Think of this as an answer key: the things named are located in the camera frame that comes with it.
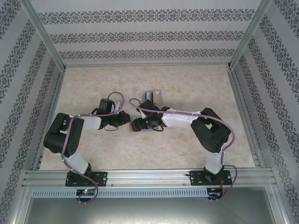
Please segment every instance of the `patterned wallpaper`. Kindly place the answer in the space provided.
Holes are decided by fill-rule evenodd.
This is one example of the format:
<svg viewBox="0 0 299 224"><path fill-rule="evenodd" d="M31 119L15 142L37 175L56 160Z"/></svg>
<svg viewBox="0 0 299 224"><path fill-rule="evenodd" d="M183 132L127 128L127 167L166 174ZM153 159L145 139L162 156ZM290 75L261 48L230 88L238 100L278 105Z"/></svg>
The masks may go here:
<svg viewBox="0 0 299 224"><path fill-rule="evenodd" d="M299 223L299 5L274 0L235 73L266 166Z"/></svg>
<svg viewBox="0 0 299 224"><path fill-rule="evenodd" d="M64 63L76 65L228 63L260 2L33 0L32 4Z"/></svg>
<svg viewBox="0 0 299 224"><path fill-rule="evenodd" d="M1 0L0 224L33 166L61 72L17 0Z"/></svg>

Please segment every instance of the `black mounting plate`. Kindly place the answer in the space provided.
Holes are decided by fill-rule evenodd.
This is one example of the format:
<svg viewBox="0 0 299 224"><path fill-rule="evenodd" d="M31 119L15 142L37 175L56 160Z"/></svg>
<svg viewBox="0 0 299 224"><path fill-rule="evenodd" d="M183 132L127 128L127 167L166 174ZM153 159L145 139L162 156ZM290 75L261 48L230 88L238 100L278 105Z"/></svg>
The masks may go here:
<svg viewBox="0 0 299 224"><path fill-rule="evenodd" d="M205 171L203 170L191 170L189 172L191 186L203 186L203 185L232 185L232 178L229 170L223 170L217 174L217 179L210 182L205 177Z"/></svg>
<svg viewBox="0 0 299 224"><path fill-rule="evenodd" d="M107 183L107 172L92 172L92 179L97 183L99 187L105 187ZM70 181L69 173L66 176L66 187L93 187L94 184L89 182L87 185Z"/></svg>

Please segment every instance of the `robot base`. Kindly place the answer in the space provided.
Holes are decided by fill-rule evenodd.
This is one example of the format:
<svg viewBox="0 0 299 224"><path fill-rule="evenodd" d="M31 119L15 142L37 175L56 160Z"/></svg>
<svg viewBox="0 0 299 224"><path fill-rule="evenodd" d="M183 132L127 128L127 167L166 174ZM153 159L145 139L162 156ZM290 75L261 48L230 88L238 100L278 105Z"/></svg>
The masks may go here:
<svg viewBox="0 0 299 224"><path fill-rule="evenodd" d="M107 183L107 172L93 172L90 164L84 173L85 176L93 179L99 187L105 187ZM65 180L66 187L94 187L94 184L84 177L69 171Z"/></svg>
<svg viewBox="0 0 299 224"><path fill-rule="evenodd" d="M191 186L207 186L207 185L231 185L232 178L229 170L223 170L223 167L216 175L210 173L205 168L203 171L192 170L189 172Z"/></svg>

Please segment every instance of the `ventilation slots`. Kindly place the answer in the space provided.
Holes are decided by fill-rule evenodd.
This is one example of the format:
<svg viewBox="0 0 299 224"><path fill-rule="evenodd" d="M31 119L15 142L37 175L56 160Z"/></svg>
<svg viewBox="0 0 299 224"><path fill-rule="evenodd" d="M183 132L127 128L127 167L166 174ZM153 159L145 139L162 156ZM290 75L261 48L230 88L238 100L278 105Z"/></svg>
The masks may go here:
<svg viewBox="0 0 299 224"><path fill-rule="evenodd" d="M37 189L33 198L74 198L76 189ZM206 188L191 189L100 189L98 198L207 197Z"/></svg>

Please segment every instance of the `marble-patterned floor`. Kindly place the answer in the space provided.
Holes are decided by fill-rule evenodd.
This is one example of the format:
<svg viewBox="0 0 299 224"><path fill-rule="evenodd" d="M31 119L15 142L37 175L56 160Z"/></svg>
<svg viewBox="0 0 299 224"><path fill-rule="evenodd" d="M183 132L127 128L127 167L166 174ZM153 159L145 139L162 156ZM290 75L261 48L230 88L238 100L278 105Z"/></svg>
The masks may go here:
<svg viewBox="0 0 299 224"><path fill-rule="evenodd" d="M163 106L190 112L212 108L236 133L224 162L254 167L224 65L68 68L55 115L90 113L113 91L124 95L125 112L138 115L128 100L141 99L145 91L153 89L162 90ZM161 133L132 133L129 124L115 132L84 131L79 149L93 169L203 168L206 162L206 151L193 131L176 127ZM45 149L40 169L67 167Z"/></svg>

